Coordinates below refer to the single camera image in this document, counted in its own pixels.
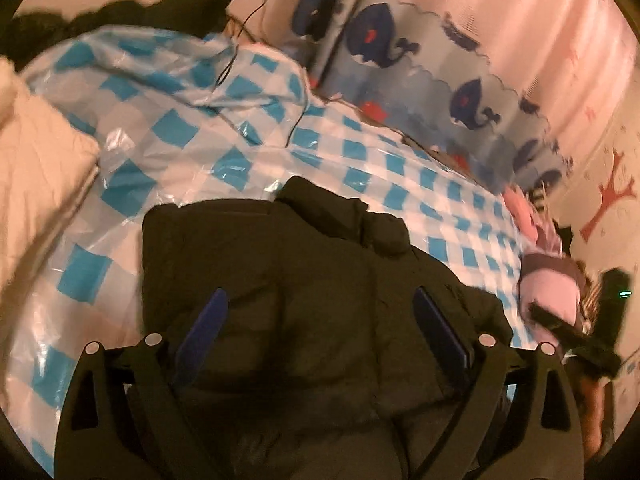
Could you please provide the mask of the pink puffer jacket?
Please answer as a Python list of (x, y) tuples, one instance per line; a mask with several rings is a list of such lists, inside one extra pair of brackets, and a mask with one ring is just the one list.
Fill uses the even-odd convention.
[(506, 188), (502, 197), (516, 227), (524, 236), (518, 310), (535, 339), (550, 340), (548, 330), (530, 315), (538, 304), (575, 328), (582, 327), (580, 300), (586, 288), (585, 273), (563, 252), (562, 240), (546, 214), (541, 214), (518, 186)]

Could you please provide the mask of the black garment by wall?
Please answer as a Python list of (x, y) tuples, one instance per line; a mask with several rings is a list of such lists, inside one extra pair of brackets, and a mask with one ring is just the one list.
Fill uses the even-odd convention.
[(106, 25), (141, 26), (173, 30), (203, 38), (222, 32), (227, 25), (227, 6), (232, 0), (114, 0), (98, 10), (68, 20), (61, 13), (35, 11), (11, 18), (1, 34), (1, 54), (22, 70), (44, 50)]

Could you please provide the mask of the blue white checkered bed cover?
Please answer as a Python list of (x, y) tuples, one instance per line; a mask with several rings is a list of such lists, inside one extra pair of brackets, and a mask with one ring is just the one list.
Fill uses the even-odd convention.
[(302, 176), (405, 221), (411, 243), (503, 303), (514, 346), (521, 235), (499, 197), (399, 133), (323, 102), (304, 70), (266, 47), (105, 27), (25, 70), (28, 88), (100, 148), (100, 171), (27, 294), (6, 372), (8, 416), (45, 470), (76, 360), (141, 328), (145, 211), (218, 197), (269, 198)]

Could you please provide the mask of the whale pattern curtain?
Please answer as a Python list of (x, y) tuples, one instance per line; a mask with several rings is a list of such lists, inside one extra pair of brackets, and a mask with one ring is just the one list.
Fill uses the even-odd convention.
[(298, 0), (284, 50), (310, 84), (460, 159), (491, 191), (552, 186), (572, 168), (534, 97), (499, 66), (497, 0)]

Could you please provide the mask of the dark olive puffer jacket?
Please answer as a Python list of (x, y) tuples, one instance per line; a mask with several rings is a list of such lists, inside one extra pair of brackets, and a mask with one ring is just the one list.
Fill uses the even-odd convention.
[(300, 178), (273, 200), (150, 209), (143, 323), (173, 346), (223, 290), (229, 312), (176, 393), (229, 479), (405, 479), (461, 396), (413, 314), (425, 288), (466, 340), (512, 338), (501, 301), (413, 246), (405, 222)]

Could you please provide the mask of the white folded puffer garment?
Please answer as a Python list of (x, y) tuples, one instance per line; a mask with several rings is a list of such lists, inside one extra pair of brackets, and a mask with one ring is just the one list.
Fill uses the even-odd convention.
[(1, 293), (24, 287), (98, 172), (99, 144), (1, 60)]

